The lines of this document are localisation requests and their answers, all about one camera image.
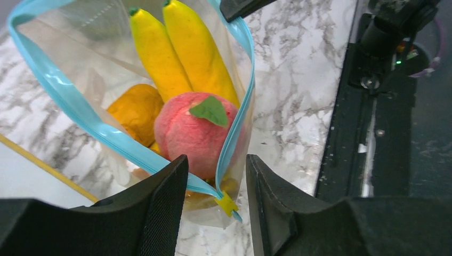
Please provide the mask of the clear zip top bag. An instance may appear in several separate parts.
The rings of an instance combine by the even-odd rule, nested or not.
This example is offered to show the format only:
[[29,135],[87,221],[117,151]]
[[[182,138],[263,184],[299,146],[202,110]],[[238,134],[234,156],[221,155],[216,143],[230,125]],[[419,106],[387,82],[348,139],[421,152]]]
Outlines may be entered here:
[[[156,88],[137,54],[128,11],[144,9],[165,26],[165,2],[22,1],[8,19],[10,35],[41,86],[66,115],[101,142],[113,176],[124,187],[171,162],[160,154],[156,140],[150,147],[141,145],[107,112],[137,84]],[[225,20],[221,1],[180,2],[194,10],[208,28],[240,102],[215,178],[201,179],[189,171],[185,190],[183,214],[187,219],[225,228],[242,220],[237,197],[251,138],[254,45],[242,18]],[[189,111],[228,127],[223,104],[212,96]]]

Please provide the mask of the yellow orange mango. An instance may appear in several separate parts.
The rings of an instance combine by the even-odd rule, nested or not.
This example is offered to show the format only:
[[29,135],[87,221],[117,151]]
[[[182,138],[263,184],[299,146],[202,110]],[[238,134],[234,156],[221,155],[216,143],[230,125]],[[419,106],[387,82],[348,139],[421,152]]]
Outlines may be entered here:
[[114,101],[107,112],[135,141],[150,147],[155,142],[154,122],[163,104],[156,88],[137,84]]

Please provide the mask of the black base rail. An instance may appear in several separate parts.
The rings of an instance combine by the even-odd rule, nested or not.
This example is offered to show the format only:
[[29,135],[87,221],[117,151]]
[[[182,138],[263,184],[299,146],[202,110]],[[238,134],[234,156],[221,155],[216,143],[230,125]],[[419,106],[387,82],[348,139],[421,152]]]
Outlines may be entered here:
[[315,196],[451,196],[451,1],[359,1]]

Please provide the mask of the pink peach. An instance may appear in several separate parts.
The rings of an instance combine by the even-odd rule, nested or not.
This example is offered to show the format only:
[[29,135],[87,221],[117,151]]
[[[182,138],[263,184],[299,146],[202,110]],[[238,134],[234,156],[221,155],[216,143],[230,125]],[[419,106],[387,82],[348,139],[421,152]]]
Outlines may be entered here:
[[[223,104],[228,127],[218,126],[190,113],[208,97]],[[228,100],[205,92],[187,92],[168,100],[154,122],[154,134],[160,154],[169,161],[187,155],[189,171],[201,179],[215,178],[223,143],[238,112]]]

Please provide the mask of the small whiteboard yellow frame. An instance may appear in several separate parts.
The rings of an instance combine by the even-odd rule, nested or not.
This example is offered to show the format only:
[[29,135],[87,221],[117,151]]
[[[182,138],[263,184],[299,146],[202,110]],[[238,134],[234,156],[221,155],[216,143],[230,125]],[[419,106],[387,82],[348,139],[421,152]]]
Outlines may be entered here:
[[92,194],[1,136],[1,199],[34,198],[63,208],[91,206]]

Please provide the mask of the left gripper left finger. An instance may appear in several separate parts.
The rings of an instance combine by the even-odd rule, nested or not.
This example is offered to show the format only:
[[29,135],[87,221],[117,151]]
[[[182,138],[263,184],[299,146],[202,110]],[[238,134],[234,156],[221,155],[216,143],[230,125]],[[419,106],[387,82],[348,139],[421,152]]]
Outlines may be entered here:
[[174,255],[189,163],[156,174],[90,207],[1,200],[1,255]]

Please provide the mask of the yellow banana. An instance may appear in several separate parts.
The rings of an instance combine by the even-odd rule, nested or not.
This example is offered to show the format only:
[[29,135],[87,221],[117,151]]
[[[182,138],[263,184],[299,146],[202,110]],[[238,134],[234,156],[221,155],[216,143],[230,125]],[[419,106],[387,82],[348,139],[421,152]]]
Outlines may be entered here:
[[198,14],[180,1],[166,1],[162,13],[192,89],[219,95],[239,108],[231,77],[211,33]]
[[128,11],[137,54],[163,101],[193,89],[166,27],[139,7]]

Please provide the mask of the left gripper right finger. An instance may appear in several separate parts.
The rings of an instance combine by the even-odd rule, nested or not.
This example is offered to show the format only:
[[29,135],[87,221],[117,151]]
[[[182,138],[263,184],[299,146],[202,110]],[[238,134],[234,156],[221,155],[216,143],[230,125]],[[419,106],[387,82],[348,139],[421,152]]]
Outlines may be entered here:
[[451,199],[347,197],[329,204],[246,157],[255,255],[451,255]]

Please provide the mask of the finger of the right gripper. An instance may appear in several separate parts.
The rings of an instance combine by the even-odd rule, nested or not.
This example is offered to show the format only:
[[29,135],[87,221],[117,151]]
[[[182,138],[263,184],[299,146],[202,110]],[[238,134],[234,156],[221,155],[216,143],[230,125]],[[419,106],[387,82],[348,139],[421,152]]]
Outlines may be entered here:
[[220,11],[227,22],[245,18],[276,0],[221,0]]

